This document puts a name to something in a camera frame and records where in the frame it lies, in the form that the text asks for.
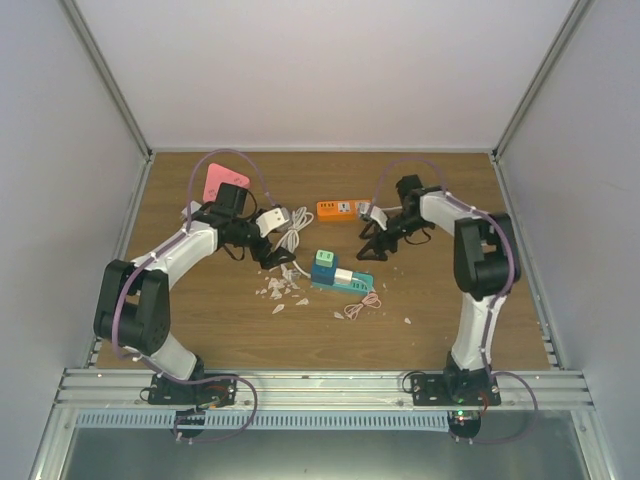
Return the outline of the orange power strip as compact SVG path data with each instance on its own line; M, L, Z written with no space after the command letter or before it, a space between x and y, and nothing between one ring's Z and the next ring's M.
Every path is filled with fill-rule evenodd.
M319 201L316 203L316 217L320 222L351 222L358 219L361 206L367 206L369 199Z

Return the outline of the light green plug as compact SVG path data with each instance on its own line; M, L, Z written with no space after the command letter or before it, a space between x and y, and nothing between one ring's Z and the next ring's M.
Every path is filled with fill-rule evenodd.
M331 268L334 264L335 255L331 251L319 249L316 251L314 263L318 266Z

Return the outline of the teal power strip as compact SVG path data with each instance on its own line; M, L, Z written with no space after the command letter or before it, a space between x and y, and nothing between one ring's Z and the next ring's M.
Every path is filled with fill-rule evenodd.
M341 293L348 293L354 295L365 296L371 291L374 291L374 277L368 273L355 272L352 277L352 281L349 284L323 284L318 282L312 282L312 286L319 289L334 290Z

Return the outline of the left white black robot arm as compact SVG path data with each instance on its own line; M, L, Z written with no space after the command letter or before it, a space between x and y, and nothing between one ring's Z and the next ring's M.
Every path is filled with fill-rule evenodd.
M196 354L171 333L172 287L203 259L233 247L263 269L295 259L269 239L291 223L288 210L274 205L245 216L252 197L244 187L223 183L214 200L187 204L183 225L169 239L130 262L113 260L104 270L94 334L109 341L117 356L144 361L171 379L172 393L185 404L203 398L206 380L196 373Z

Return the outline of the pink triangular socket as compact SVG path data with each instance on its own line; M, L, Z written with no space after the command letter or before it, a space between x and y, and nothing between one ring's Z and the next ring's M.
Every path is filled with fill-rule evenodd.
M230 184L249 189L251 181L247 176L239 172L217 163L211 163L207 168L203 189L203 201L215 201L222 184Z

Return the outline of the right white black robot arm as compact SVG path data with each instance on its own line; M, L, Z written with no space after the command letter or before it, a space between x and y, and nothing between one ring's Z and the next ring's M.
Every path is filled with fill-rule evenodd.
M459 200L441 186L425 187L417 175L396 184L400 212L388 215L364 202L357 215L366 222L359 237L365 245L359 260L385 261L398 242L436 227L453 237L453 273L462 292L456 340L443 370L443 393L464 405L491 388L491 345L499 312L521 277L512 219L506 212L487 213Z

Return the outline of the white plug adapter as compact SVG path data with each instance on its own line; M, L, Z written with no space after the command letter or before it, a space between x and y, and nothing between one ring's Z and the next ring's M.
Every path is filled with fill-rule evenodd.
M184 207L180 213L180 219L182 222L187 221L189 215L193 215L201 208L202 204L197 201L191 201L187 207Z

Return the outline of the blue cube adapter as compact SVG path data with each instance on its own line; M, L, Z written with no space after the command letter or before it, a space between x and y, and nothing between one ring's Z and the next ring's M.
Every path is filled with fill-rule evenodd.
M338 260L339 257L334 255L330 266L320 265L317 260L314 260L311 268L311 281L318 284L333 285L338 268Z

